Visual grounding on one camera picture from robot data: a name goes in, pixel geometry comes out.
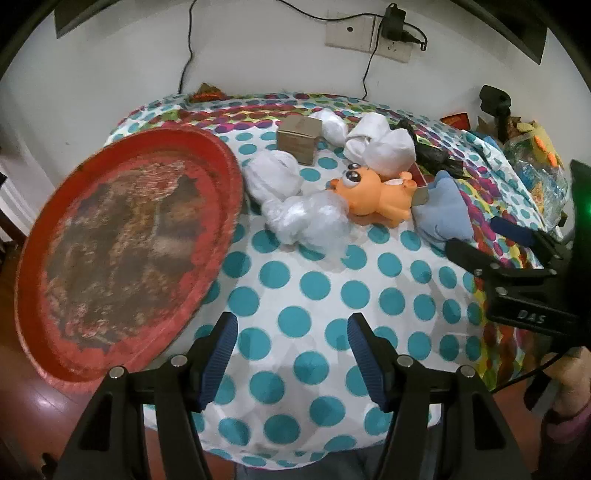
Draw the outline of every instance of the wall outlet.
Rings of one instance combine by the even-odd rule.
[[[375,48],[375,42],[378,39],[378,23],[374,28],[374,33],[372,36],[371,48],[370,51],[373,51]],[[375,52],[376,55],[381,57],[386,57],[387,59],[392,59],[396,61],[400,61],[402,63],[408,63],[410,60],[410,54],[413,51],[413,44],[412,43],[404,43],[401,41],[391,41],[387,38],[381,37],[379,38],[378,49]]]
[[[328,18],[346,17],[347,15],[350,14],[329,12]],[[374,36],[374,24],[374,17],[369,16],[352,18],[342,22],[327,22],[324,44],[328,47],[370,51]]]

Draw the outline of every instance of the black cable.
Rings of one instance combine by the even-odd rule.
[[[519,383],[523,380],[527,380],[528,378],[536,376],[537,374],[546,370],[550,365],[555,364],[558,360],[560,360],[564,356],[565,353],[566,353],[566,351],[564,351],[562,353],[558,353],[557,355],[552,357],[550,360],[548,360],[546,363],[544,363],[544,365],[540,365],[538,368],[534,368],[531,372],[528,372],[524,375],[514,378],[513,380],[510,380],[507,383],[502,384],[500,387],[496,387],[495,389],[493,389],[491,391],[491,393],[494,395],[495,393],[503,390],[504,388],[510,387],[511,385],[515,385],[516,383]]]
[[[190,63],[193,61],[193,57],[195,53],[193,52],[193,48],[191,46],[191,32],[193,31],[193,7],[197,3],[197,0],[193,0],[191,6],[189,7],[189,32],[187,34],[187,46],[189,47],[189,59],[183,68],[183,72],[181,74],[181,78],[178,81],[178,94],[180,95],[183,93],[183,86],[184,86],[184,78],[187,74],[187,69],[189,68]]]
[[[315,15],[309,14],[307,12],[304,12],[303,10],[300,10],[299,8],[297,8],[295,5],[292,5],[291,3],[286,2],[285,0],[277,0],[277,1],[281,2],[284,5],[287,5],[288,7],[292,8],[293,10],[298,11],[302,15],[305,15],[310,18],[314,18],[315,20],[322,20],[323,22],[342,22],[343,20],[350,20],[351,18],[357,18],[357,17],[380,17],[380,18],[384,17],[383,15],[364,13],[364,14],[349,15],[348,17],[340,17],[340,18],[322,18],[322,17],[317,17]]]
[[[417,32],[419,32],[423,36],[424,41],[419,42],[419,43],[421,44],[421,51],[425,51],[427,49],[427,42],[428,42],[425,32],[422,31],[420,28],[416,27],[415,25],[413,25],[412,23],[404,22],[404,25],[406,25],[407,27],[414,28]]]
[[[379,26],[378,26],[378,35],[375,38],[375,47],[374,47],[374,51],[371,53],[371,56],[369,57],[369,61],[368,61],[368,66],[365,69],[365,73],[363,74],[363,91],[365,92],[362,100],[367,99],[368,97],[368,88],[367,85],[365,84],[365,80],[368,77],[368,73],[369,73],[369,67],[371,67],[371,61],[374,59],[374,55],[375,53],[378,51],[378,45],[379,45],[379,38],[380,38],[380,34],[382,32],[382,24],[384,23],[384,19],[382,18],[380,20]]]

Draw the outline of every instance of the gray pants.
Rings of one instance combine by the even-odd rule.
[[[431,480],[441,444],[441,425],[430,428],[420,480]],[[383,445],[347,452],[335,452],[302,468],[280,471],[236,465],[236,480],[372,480],[378,468]]]

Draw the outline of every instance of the orange rubber animal toy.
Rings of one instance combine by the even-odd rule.
[[[372,214],[378,213],[384,217],[378,221],[394,228],[411,218],[410,206],[417,190],[412,178],[411,173],[403,171],[400,178],[382,182],[370,168],[352,163],[340,179],[330,181],[329,188],[347,200],[356,223],[372,223],[376,221]]]

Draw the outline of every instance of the multicolored polka dot fabric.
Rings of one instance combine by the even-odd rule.
[[[421,142],[465,162],[469,178],[458,185],[475,245],[506,264],[535,262],[487,224],[492,215],[502,215],[543,227],[502,154],[473,135],[386,105],[306,93],[204,103],[177,95],[132,112],[108,143],[169,122],[193,124],[218,135],[243,166],[256,152],[276,148],[281,118],[324,107],[349,123],[367,111],[392,123],[410,119]],[[314,166],[300,171],[304,192],[324,189],[345,165],[342,148],[320,141]],[[370,400],[350,350],[351,313],[362,312],[376,335],[399,353],[449,371],[472,364],[492,388],[519,371],[529,337],[486,322],[482,303],[479,281],[421,240],[412,222],[395,229],[356,226],[346,257],[336,264],[307,248],[280,245],[265,229],[259,207],[250,204],[201,308],[161,358],[186,352],[195,338],[209,334],[222,311],[234,312],[236,348],[214,402],[194,414],[195,427],[210,453],[260,468],[295,468],[328,452],[381,443],[388,431],[392,414]],[[145,415],[155,426],[154,411],[146,408]],[[433,407],[431,423],[439,416]]]

